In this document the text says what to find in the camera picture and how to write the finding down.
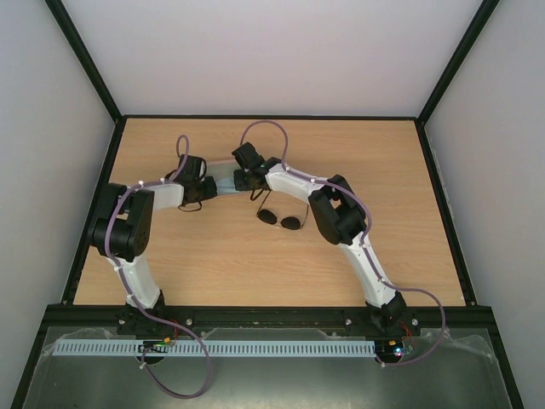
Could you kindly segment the black left corner post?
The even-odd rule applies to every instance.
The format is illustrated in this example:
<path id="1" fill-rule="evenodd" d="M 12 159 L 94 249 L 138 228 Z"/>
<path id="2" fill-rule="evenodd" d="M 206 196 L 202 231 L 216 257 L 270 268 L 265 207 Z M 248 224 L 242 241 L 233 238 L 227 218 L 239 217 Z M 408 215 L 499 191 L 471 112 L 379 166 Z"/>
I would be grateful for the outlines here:
<path id="1" fill-rule="evenodd" d="M 123 114 L 120 112 L 110 90 L 107 88 L 106 82 L 101 76 L 100 71 L 69 15 L 65 4 L 61 0 L 45 0 L 45 4 L 48 6 L 57 26 L 60 28 L 66 41 L 70 45 L 72 52 L 83 68 L 110 118 L 115 124 L 118 123 L 122 119 Z"/>

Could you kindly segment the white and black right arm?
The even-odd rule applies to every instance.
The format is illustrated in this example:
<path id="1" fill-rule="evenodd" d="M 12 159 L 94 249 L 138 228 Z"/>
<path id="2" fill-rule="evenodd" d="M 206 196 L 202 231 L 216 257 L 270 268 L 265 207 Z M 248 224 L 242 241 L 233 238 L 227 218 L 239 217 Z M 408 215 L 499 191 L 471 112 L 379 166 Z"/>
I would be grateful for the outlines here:
<path id="1" fill-rule="evenodd" d="M 322 237 L 338 246 L 364 289 L 370 322 L 383 334 L 401 323 L 406 303 L 378 261 L 371 242 L 371 217 L 343 176 L 329 179 L 295 170 L 281 159 L 264 159 L 245 142 L 232 152 L 241 170 L 235 185 L 285 193 L 306 203 Z"/>

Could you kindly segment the pink glasses case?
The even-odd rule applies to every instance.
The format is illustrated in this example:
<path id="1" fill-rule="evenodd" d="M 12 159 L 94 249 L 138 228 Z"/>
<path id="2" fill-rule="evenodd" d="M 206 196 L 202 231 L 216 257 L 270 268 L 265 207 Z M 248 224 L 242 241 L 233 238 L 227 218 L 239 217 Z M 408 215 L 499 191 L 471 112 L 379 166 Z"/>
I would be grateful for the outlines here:
<path id="1" fill-rule="evenodd" d="M 240 167 L 234 158 L 207 162 L 206 176 L 212 176 L 218 196 L 244 193 L 235 188 L 234 171 Z"/>

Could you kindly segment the black round sunglasses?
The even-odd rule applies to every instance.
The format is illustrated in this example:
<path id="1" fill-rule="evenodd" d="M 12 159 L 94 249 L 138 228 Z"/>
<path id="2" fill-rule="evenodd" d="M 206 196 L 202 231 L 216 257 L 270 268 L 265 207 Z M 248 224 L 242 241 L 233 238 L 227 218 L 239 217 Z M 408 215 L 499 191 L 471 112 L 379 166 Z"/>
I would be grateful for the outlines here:
<path id="1" fill-rule="evenodd" d="M 280 214 L 268 206 L 271 192 L 267 193 L 255 213 L 257 219 L 269 226 L 280 227 L 289 231 L 302 230 L 307 222 L 310 213 L 310 206 L 307 204 L 303 213 L 283 212 Z"/>

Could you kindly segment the black frame corner post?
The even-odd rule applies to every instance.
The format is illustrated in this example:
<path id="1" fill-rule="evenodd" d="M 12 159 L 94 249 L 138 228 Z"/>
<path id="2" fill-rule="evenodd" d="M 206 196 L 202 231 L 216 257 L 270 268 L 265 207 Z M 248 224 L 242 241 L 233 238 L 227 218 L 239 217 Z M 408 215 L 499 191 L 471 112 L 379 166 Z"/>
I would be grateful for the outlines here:
<path id="1" fill-rule="evenodd" d="M 417 117 L 416 123 L 419 128 L 423 128 L 433 116 L 433 113 L 445 95 L 446 90 L 462 67 L 463 62 L 468 57 L 499 3 L 500 0 L 484 0 L 480 3 L 476 13 L 463 33 L 461 40 L 456 46 L 445 69 L 442 71 L 430 96 L 427 98 L 426 103 Z"/>

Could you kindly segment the black front mounting rail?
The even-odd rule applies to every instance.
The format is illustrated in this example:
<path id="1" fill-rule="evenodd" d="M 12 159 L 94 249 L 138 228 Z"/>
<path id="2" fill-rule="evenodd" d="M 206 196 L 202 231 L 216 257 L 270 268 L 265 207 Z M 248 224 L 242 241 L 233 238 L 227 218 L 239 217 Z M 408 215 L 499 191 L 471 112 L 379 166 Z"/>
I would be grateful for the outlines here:
<path id="1" fill-rule="evenodd" d="M 319 329 L 329 335 L 384 338 L 401 337 L 404 330 L 418 335 L 424 328 L 440 328 L 437 307 L 408 307 L 392 324 L 379 328 L 371 321 L 371 311 L 357 308 L 235 308 L 167 306 L 158 314 L 165 320 L 195 331 L 216 328 Z M 46 308 L 40 332 L 52 326 L 111 327 L 122 335 L 150 337 L 171 333 L 170 325 L 160 324 L 139 311 L 121 306 L 52 304 Z"/>

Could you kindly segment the grey metal front plate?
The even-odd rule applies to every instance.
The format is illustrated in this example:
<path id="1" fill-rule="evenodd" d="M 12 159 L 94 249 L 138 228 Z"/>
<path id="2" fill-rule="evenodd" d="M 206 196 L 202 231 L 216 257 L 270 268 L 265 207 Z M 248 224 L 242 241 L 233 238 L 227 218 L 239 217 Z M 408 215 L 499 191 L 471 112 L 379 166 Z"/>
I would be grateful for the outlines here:
<path id="1" fill-rule="evenodd" d="M 483 330 L 427 329 L 374 358 L 54 356 L 61 340 L 137 340 L 106 328 L 54 327 L 26 408 L 508 408 L 498 358 Z M 367 341 L 319 330 L 215 329 L 198 343 Z"/>

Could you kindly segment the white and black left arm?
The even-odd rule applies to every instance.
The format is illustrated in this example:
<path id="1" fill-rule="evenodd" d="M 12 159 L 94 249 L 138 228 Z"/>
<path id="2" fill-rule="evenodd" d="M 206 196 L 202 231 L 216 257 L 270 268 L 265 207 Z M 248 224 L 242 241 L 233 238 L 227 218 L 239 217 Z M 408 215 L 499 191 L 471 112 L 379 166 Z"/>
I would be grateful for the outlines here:
<path id="1" fill-rule="evenodd" d="M 132 187 L 108 183 L 102 188 L 88 241 L 116 271 L 128 305 L 151 309 L 163 297 L 145 255 L 153 214 L 194 204 L 201 209 L 203 201 L 216 196 L 205 159 L 191 155 L 181 156 L 178 168 L 157 181 L 139 181 Z"/>

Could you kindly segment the light blue cleaning cloth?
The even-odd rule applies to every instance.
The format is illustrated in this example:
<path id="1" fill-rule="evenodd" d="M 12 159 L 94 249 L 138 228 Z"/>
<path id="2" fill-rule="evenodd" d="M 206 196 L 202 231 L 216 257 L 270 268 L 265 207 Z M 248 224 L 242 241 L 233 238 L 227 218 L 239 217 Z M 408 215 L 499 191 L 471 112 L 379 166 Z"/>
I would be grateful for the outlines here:
<path id="1" fill-rule="evenodd" d="M 232 178 L 223 178 L 215 181 L 218 196 L 238 193 Z"/>

